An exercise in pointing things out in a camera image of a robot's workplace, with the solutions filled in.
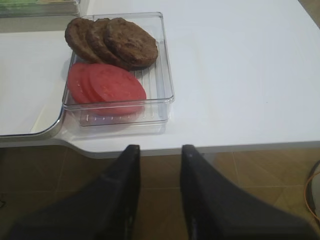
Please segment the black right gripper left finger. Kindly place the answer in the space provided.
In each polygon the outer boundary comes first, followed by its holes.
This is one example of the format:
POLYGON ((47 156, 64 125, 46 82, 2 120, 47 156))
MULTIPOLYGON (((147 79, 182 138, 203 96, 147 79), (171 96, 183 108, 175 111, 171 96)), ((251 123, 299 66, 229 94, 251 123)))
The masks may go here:
POLYGON ((131 240, 140 189, 140 147, 128 145, 78 192, 18 220, 7 239, 131 240))

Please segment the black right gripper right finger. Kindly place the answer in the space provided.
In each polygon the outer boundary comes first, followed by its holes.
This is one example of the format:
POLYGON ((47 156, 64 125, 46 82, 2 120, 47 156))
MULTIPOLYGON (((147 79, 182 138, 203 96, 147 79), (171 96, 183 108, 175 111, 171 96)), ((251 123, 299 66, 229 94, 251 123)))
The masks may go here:
POLYGON ((220 174, 193 145, 181 150, 180 191, 190 240, 316 240, 303 218, 275 208, 220 174))

